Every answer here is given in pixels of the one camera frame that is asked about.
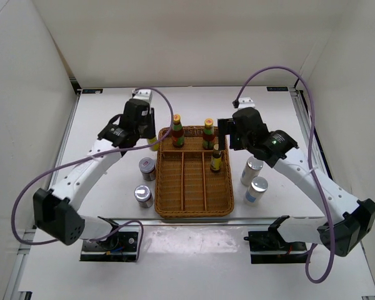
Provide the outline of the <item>small yellow-label bottle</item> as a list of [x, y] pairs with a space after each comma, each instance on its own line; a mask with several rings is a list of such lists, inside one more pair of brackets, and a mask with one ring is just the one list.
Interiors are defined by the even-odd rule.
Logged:
[[215, 144], [212, 149], [210, 169], [217, 173], [221, 170], [222, 165], [222, 151], [219, 149], [219, 144]]
[[151, 151], [158, 151], [159, 149], [159, 141], [157, 136], [147, 139], [147, 144]]

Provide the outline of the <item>tall chili sauce bottle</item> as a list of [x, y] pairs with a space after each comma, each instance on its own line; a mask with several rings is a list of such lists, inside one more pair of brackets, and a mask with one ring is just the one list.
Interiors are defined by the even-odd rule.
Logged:
[[175, 114], [173, 116], [171, 139], [174, 147], [181, 148], [184, 146], [184, 129], [181, 124], [181, 116], [179, 114]]
[[211, 118], [207, 118], [204, 121], [204, 129], [202, 131], [202, 146], [205, 150], [212, 150], [214, 144], [214, 121]]

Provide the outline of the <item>white silver-lid canister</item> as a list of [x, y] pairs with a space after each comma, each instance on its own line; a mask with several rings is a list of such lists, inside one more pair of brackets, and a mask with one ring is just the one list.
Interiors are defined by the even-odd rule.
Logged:
[[265, 178], [261, 176], [254, 177], [244, 195], [246, 204], [256, 204], [268, 190], [268, 186], [268, 181]]
[[241, 174], [241, 183], [245, 186], [250, 185], [251, 181], [259, 175], [263, 166], [263, 161], [256, 159], [254, 156], [249, 157]]

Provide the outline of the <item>dark glass jar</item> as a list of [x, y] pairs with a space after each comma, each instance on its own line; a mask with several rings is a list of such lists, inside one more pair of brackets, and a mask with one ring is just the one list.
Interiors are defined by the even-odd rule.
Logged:
[[139, 161], [139, 170], [145, 181], [154, 181], [156, 179], [156, 164], [153, 159], [144, 157]]
[[146, 185], [137, 186], [134, 190], [134, 197], [141, 208], [150, 208], [154, 204], [153, 194]]

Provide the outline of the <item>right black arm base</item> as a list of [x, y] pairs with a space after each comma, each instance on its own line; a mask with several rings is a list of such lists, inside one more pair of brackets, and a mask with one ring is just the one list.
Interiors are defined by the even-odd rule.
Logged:
[[308, 257], [305, 242], [279, 243], [267, 231], [249, 231], [243, 240], [249, 244], [251, 264], [304, 264]]

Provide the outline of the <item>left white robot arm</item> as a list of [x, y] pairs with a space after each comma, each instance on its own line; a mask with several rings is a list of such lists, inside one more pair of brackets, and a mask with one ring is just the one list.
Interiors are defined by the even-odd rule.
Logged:
[[155, 133], [154, 109], [148, 101], [130, 99], [124, 111], [115, 115], [99, 132], [84, 162], [50, 189], [38, 189], [33, 195], [36, 226], [65, 245], [78, 239], [93, 239], [105, 250], [118, 245], [115, 226], [100, 217], [78, 213], [90, 190], [140, 139]]

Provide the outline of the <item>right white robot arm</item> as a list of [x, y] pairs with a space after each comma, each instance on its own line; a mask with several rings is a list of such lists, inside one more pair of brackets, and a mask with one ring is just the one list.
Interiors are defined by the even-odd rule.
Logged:
[[268, 242], [277, 250], [289, 243], [322, 244], [333, 254], [345, 257], [371, 230], [375, 202], [359, 200], [328, 175], [308, 164], [298, 143], [282, 130], [269, 131], [259, 111], [246, 107], [229, 119], [218, 119], [221, 148], [247, 150], [256, 159], [294, 183], [324, 214], [322, 217], [281, 216], [268, 228]]

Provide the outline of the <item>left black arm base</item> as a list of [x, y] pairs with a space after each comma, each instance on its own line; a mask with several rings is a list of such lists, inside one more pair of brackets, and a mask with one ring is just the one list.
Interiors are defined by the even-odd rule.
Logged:
[[126, 226], [105, 241], [83, 241], [81, 262], [135, 263], [138, 258], [141, 230], [138, 226]]

